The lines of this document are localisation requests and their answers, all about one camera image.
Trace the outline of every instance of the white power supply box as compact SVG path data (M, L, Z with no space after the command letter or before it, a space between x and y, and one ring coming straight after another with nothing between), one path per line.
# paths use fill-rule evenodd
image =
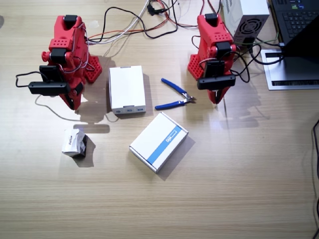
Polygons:
M114 114L146 112L141 66L110 68L110 102Z
M239 43L253 43L269 17L267 0L222 0L225 25Z

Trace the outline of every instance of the small white box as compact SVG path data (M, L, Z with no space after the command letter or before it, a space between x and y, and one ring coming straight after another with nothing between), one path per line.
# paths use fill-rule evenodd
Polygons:
M67 129L64 132L62 153L75 158L85 157L88 137L78 129Z
M187 137L188 131L161 112L130 145L130 151L155 173Z
M110 68L110 101L114 114L146 111L143 71L141 66Z

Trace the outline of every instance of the blue stripe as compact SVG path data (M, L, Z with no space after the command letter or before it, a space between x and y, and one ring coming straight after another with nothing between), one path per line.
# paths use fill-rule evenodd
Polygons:
M157 147L157 149L150 155L148 158L148 162L150 164L153 164L155 160L160 156L161 153L167 148L167 146L173 141L173 139L178 135L178 133L181 131L181 128L176 126L169 134L168 136L163 140L162 143Z

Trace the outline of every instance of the pliers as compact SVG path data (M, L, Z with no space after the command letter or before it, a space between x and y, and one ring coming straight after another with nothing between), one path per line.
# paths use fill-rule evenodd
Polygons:
M187 103L196 103L195 100L196 98L193 96L190 96L185 90L183 90L181 87L175 85L174 83L162 78L161 81L165 84L167 84L168 86L172 87L173 89L175 89L177 92L179 92L180 94L182 94L185 97L185 100L183 101L175 101L173 103L169 103L166 105L161 105L161 106L155 106L155 110L157 111L161 111L161 110L167 110L167 109L171 109L171 108L175 108L175 107L179 107L179 106L184 106Z

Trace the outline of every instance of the wood grain surface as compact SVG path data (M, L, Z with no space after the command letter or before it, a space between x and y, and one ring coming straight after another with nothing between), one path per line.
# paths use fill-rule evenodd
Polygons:
M179 3L179 22L196 24L202 1ZM212 3L218 7L218 0ZM43 64L41 53L58 15L81 16L93 35L102 31L108 7L138 14L143 5L144 0L0 2L0 238L311 238L311 128L319 118L318 91L268 91L263 67L253 63L251 83L238 80L224 101L212 105L186 70L196 53L190 39L197 29L179 28L156 40L139 33L91 46L103 73L85 86L77 112L59 97L15 87L16 74ZM123 29L132 19L111 10L106 29ZM162 17L145 13L143 20L152 27ZM149 34L173 29L168 23ZM270 17L260 38L275 36ZM117 118L108 107L108 68L131 65L143 67L148 111ZM182 99L162 77L186 89L197 104L165 111L189 137L156 175L129 145L158 114L154 106ZM32 75L20 83L39 80ZM84 161L61 153L67 128L90 137Z

